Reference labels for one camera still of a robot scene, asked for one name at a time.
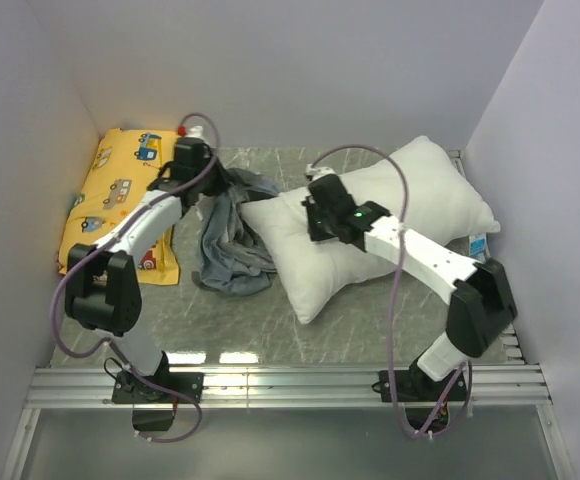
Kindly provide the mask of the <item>white pillow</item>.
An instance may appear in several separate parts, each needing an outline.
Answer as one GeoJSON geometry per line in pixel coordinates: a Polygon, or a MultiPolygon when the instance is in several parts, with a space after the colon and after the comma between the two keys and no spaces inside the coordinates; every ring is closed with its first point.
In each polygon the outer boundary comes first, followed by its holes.
{"type": "Polygon", "coordinates": [[[241,216],[263,240],[302,324],[344,286],[396,270],[449,302],[477,268],[447,244],[500,230],[489,205],[426,136],[371,167],[248,202],[241,216]]]}

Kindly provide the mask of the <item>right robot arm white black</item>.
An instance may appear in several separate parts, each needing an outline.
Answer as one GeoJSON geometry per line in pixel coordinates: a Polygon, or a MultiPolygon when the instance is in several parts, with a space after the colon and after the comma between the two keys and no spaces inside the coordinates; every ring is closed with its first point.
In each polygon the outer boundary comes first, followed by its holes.
{"type": "Polygon", "coordinates": [[[444,332],[411,364],[414,394],[430,400],[464,362],[481,357],[517,318],[504,266],[462,256],[406,227],[379,204],[355,203],[329,168],[308,169],[302,202],[313,241],[336,239],[405,270],[448,306],[444,332]]]}

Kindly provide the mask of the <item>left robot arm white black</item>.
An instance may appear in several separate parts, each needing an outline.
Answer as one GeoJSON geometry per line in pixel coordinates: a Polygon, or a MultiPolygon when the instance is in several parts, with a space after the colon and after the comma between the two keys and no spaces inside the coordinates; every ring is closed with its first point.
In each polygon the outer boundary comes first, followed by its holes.
{"type": "Polygon", "coordinates": [[[68,254],[63,280],[65,314],[114,352],[121,369],[136,378],[149,402],[171,390],[169,362],[139,325],[142,296],[137,267],[156,241],[181,220],[201,196],[229,186],[217,150],[199,132],[179,137],[173,158],[149,184],[137,207],[110,233],[91,245],[76,244],[68,254]]]}

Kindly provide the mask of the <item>blue-grey pillowcase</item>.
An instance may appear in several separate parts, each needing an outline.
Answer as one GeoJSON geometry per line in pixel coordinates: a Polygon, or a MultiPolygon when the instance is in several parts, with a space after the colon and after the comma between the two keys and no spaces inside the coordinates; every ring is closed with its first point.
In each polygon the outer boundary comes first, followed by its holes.
{"type": "Polygon", "coordinates": [[[196,205],[199,269],[191,279],[205,291],[249,296],[271,286],[276,267],[263,240],[242,219],[241,206],[274,199],[280,190],[262,175],[240,168],[229,168],[227,178],[226,192],[201,197],[196,205]]]}

